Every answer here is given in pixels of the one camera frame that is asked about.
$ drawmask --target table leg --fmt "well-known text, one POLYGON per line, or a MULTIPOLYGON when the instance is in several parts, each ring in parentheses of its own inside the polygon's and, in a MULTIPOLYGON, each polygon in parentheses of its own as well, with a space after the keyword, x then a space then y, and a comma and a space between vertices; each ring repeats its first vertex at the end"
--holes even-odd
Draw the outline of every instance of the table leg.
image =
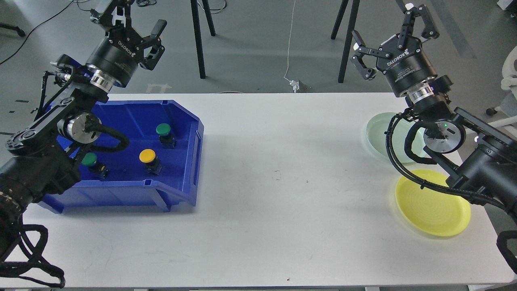
POLYGON ((348 0, 343 0, 341 2, 341 7, 339 7, 338 16, 336 17, 336 22, 334 23, 334 28, 332 29, 332 34, 330 35, 330 39, 336 39, 336 35, 338 34, 339 25, 341 25, 341 21, 343 21, 343 15, 345 15, 346 6, 348 5, 348 0))
POLYGON ((214 22, 212 21, 212 14, 210 13, 210 6, 208 0, 203 0, 203 9, 205 10, 206 21, 208 22, 208 28, 210 29, 210 35, 216 35, 216 29, 214 28, 214 22))
POLYGON ((352 30, 355 28, 357 20, 357 12, 359 10, 360 0, 352 2, 352 9, 350 11, 350 19, 348 21, 348 29, 346 30, 345 47, 343 48, 343 56, 341 57, 341 67, 339 68, 338 83, 343 83, 345 79, 346 65, 348 64, 348 55, 350 54, 350 47, 352 46, 352 30))
POLYGON ((190 7, 192 9, 192 22, 194 23, 195 48, 197 51, 199 77, 201 79, 205 79, 205 60, 203 59, 203 44, 201 43, 201 28, 199 25, 199 11, 197 10, 197 1, 190 0, 190 7))

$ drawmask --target blue plastic bin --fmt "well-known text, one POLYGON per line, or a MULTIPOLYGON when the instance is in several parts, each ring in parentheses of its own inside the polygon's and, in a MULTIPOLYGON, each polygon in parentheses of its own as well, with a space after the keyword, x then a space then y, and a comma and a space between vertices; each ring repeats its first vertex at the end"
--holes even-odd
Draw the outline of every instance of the blue plastic bin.
MULTIPOLYGON (((124 133, 129 146, 116 153, 96 153, 98 162, 110 169, 105 179, 81 165, 82 181, 62 195, 45 195, 40 206, 54 213, 70 207, 154 205, 169 212, 181 201, 195 206, 204 129, 198 117, 171 100, 109 101, 95 105, 93 113, 102 124, 124 133), (170 124, 177 140, 174 149, 159 141, 160 123, 170 124), (140 162, 144 149, 153 149, 159 157, 163 165, 159 175, 148 173, 140 162)), ((65 147, 70 142, 63 138, 60 143, 65 147)), ((117 143, 106 134, 96 141, 110 147, 117 143)))

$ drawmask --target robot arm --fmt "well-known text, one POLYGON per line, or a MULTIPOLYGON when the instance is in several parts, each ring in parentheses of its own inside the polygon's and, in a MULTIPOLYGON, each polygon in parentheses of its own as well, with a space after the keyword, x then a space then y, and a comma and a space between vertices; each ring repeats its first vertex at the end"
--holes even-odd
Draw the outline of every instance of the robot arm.
MULTIPOLYGON (((397 171, 422 187, 446 194, 458 195, 470 203, 495 205, 508 213, 517 223, 517 141, 487 123, 456 108, 451 111, 448 92, 452 82, 447 76, 437 78, 437 73, 424 54, 422 40, 413 36, 416 17, 422 17, 425 28, 424 41, 439 36, 425 5, 405 6, 401 32, 383 42, 378 49, 367 48, 359 33, 355 53, 351 58, 364 79, 371 80, 375 69, 367 68, 362 58, 377 58, 376 70, 381 71, 396 97, 403 97, 408 108, 393 117, 387 130, 386 149, 397 171), (415 124, 405 141, 405 153, 422 164, 439 164, 449 174, 448 187, 433 184, 407 170, 395 156, 391 138, 401 119, 415 124), (418 157, 412 152, 412 143, 418 129, 425 128, 425 152, 430 158, 418 157), (478 145, 461 164, 456 165, 443 154, 456 151, 465 141, 465 128, 478 134, 478 145)), ((517 232, 504 232, 497 246, 512 270, 517 273, 517 259, 508 250, 506 242, 517 238, 517 232)))
POLYGON ((28 279, 50 287, 63 287, 63 271, 49 264, 42 252, 47 242, 47 229, 38 225, 24 225, 22 214, 30 203, 39 202, 44 195, 62 194, 81 180, 79 164, 88 151, 115 152, 123 150, 129 139, 115 129, 102 125, 92 114, 96 102, 108 101, 113 86, 125 87, 137 64, 152 70, 159 61, 164 47, 159 38, 166 21, 159 20, 149 36, 141 37, 132 27, 130 6, 134 0, 105 1, 101 13, 91 10, 92 21, 100 24, 106 36, 93 51, 86 65, 62 55, 51 63, 54 75, 62 88, 44 103, 45 86, 35 121, 26 129, 11 136, 7 150, 13 155, 0 167, 0 277, 28 279), (125 16, 113 23, 112 13, 125 16), (144 49, 151 48, 144 57, 144 49), (94 144, 105 133, 119 140, 115 147, 94 144), (70 141, 66 148, 57 142, 62 136, 70 141), (26 232, 41 234, 32 245, 26 232), (5 262, 12 250, 19 246, 28 257, 27 262, 5 262), (39 268, 59 284, 23 277, 31 268, 39 268))

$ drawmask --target white chair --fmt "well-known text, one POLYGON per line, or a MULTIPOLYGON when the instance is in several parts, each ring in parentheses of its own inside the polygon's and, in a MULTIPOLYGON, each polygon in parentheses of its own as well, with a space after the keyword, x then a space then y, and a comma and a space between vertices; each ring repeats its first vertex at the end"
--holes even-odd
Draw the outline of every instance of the white chair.
POLYGON ((499 106, 487 109, 486 113, 492 116, 501 111, 508 118, 492 122, 491 125, 494 127, 517 123, 517 47, 506 58, 501 73, 503 74, 501 89, 509 91, 509 93, 499 106))

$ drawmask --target white table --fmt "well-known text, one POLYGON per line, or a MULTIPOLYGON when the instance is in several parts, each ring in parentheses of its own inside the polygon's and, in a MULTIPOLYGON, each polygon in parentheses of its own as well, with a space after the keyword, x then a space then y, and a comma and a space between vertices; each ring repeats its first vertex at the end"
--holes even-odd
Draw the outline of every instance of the white table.
MULTIPOLYGON (((173 99, 200 117, 205 135, 197 206, 56 215, 31 205, 25 222, 49 229, 44 256, 64 269, 67 287, 314 288, 513 279, 483 207, 472 206, 467 229, 445 239, 424 235, 401 218, 394 205, 400 175, 366 150, 363 136, 369 118, 405 108, 391 93, 110 99, 173 99)), ((459 162, 457 154, 453 159, 459 162)), ((1 279, 0 286, 36 285, 1 279)))

